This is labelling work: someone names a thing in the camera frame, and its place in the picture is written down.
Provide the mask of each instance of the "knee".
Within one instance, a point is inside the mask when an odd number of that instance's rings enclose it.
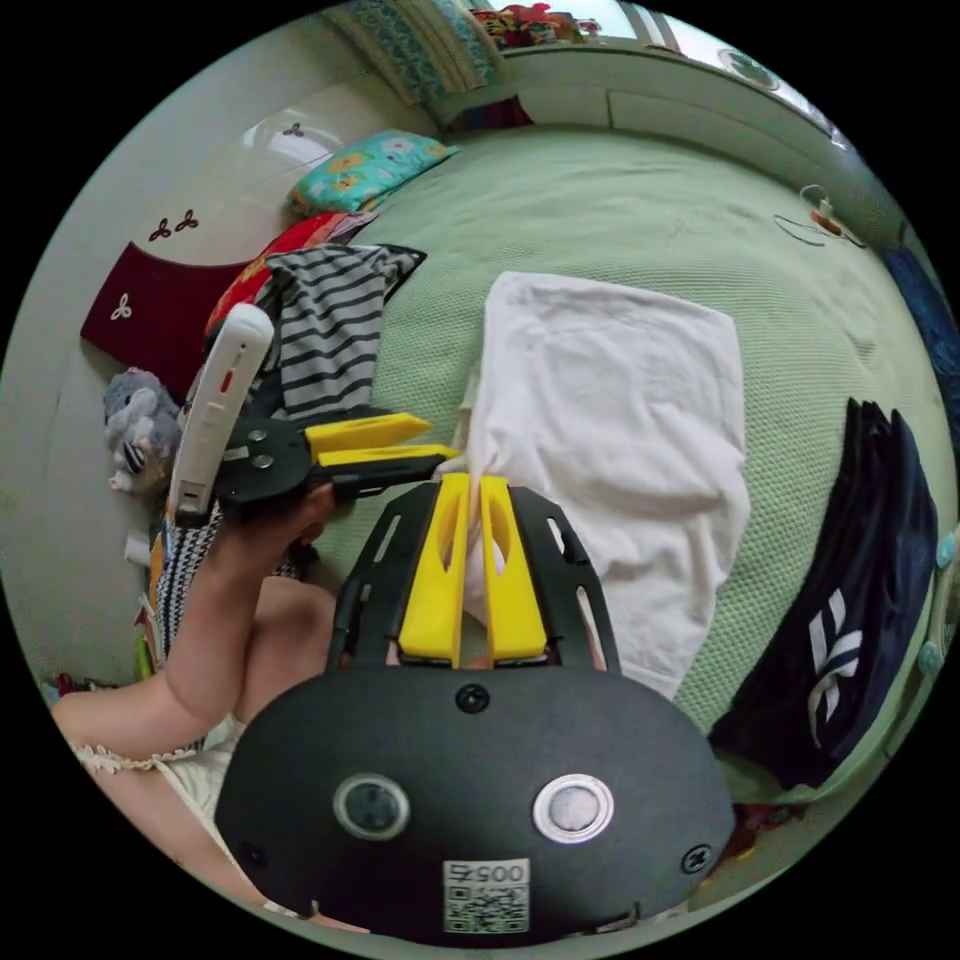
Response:
[[[270,577],[261,589],[254,630],[274,641],[328,643],[335,607],[335,598],[320,587]]]

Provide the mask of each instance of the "qr code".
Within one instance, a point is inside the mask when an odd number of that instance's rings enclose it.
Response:
[[[446,888],[447,933],[525,933],[530,929],[530,888],[457,886]]]

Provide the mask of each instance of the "green textured blanket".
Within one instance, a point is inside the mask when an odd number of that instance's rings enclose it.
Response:
[[[752,516],[709,639],[676,698],[706,731],[807,573],[849,396],[901,411],[941,533],[955,525],[950,438],[920,335],[878,257],[846,241],[814,247],[789,236],[774,215],[809,222],[805,204],[732,162],[586,129],[528,127],[457,142],[461,153],[388,199],[358,238],[428,254],[387,308],[374,404],[425,417],[435,424],[429,439],[450,440],[480,355],[484,300],[505,270],[657,290],[737,323]],[[328,529],[319,547],[338,572],[356,559],[382,506],[383,498],[361,503]],[[907,673],[857,755],[819,791],[780,795],[758,771],[731,765],[735,798],[803,801],[842,786],[889,729]]]

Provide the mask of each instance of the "lace trim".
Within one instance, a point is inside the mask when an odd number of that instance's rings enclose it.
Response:
[[[91,747],[86,744],[77,746],[70,744],[74,756],[90,771],[106,771],[116,773],[118,770],[152,770],[158,763],[172,763],[175,760],[185,760],[196,754],[196,750],[174,750],[173,753],[155,753],[146,760],[131,760],[121,757],[120,754],[107,750],[106,747]]]

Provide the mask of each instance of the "teal floral pillowcase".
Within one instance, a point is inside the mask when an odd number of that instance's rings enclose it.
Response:
[[[301,216],[372,210],[394,190],[459,153],[415,133],[384,130],[314,167],[288,195]]]

